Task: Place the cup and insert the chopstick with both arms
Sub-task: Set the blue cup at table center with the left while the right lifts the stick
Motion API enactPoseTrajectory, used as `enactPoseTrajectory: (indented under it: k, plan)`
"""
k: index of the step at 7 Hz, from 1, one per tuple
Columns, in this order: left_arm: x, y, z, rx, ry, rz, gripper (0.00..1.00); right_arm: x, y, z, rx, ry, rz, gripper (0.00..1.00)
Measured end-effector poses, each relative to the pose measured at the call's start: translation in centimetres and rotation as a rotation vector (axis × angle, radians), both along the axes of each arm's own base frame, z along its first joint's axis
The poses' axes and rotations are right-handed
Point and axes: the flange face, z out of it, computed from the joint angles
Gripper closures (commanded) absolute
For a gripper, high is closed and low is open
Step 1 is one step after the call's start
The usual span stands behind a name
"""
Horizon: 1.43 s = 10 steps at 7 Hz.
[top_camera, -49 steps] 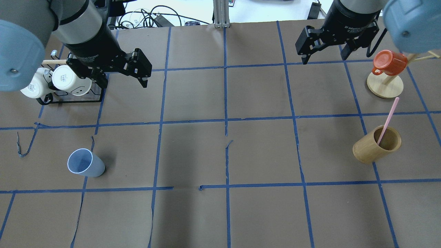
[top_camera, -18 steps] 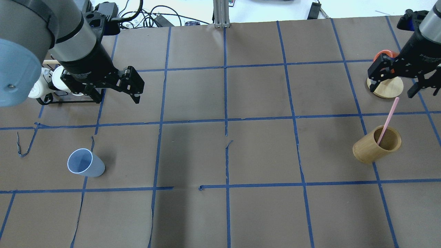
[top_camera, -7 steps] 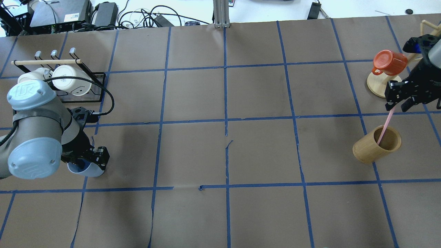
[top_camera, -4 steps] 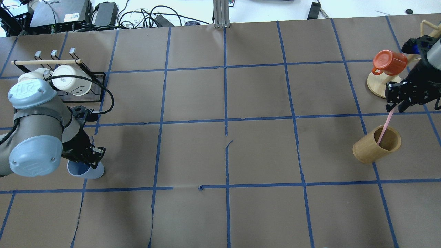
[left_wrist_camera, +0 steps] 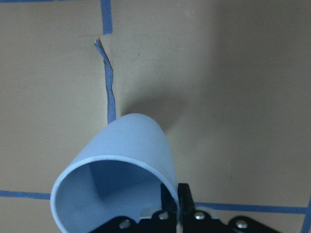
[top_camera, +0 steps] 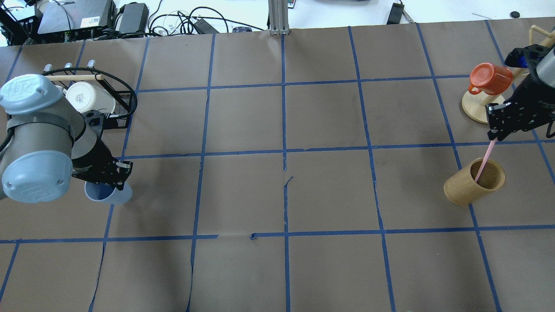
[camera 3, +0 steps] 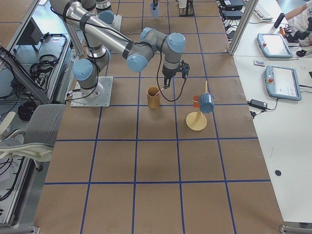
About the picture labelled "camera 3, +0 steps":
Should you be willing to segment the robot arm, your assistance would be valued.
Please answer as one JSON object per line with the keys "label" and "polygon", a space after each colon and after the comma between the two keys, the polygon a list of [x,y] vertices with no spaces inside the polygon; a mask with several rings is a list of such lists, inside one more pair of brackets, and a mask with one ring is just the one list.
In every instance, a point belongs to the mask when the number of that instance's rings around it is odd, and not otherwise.
{"label": "robot arm", "polygon": [[146,27],[141,32],[140,42],[135,42],[87,11],[78,0],[52,0],[50,4],[52,11],[64,22],[79,27],[104,46],[121,54],[134,72],[141,72],[156,52],[159,52],[164,57],[159,63],[162,66],[160,71],[164,75],[164,88],[170,87],[171,79],[178,72],[183,79],[188,77],[190,66],[181,59],[186,44],[182,34],[166,35]]}

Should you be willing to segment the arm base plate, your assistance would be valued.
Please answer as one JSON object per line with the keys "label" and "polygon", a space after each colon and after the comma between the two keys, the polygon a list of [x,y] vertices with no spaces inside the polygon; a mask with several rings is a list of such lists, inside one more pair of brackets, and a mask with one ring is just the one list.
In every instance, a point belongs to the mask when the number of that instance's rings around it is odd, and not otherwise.
{"label": "arm base plate", "polygon": [[81,89],[76,82],[70,106],[72,108],[87,108],[87,107],[109,107],[111,100],[111,92],[113,87],[112,76],[99,76],[96,88],[90,90]]}
{"label": "arm base plate", "polygon": [[122,23],[122,15],[114,15],[114,19],[109,25],[120,32],[121,23]]}

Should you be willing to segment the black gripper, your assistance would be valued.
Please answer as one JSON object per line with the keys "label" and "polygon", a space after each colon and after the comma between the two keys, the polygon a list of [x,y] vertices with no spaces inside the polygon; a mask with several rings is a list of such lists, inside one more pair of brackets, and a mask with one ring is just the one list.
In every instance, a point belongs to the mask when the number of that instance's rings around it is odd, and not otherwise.
{"label": "black gripper", "polygon": [[[157,0],[153,0],[152,4],[153,10],[157,8]],[[165,60],[162,66],[162,73],[164,75],[164,84],[163,88],[167,89],[170,88],[171,79],[177,74],[181,73],[183,79],[187,79],[189,75],[190,66],[184,60],[180,61],[179,63],[173,64]]]}

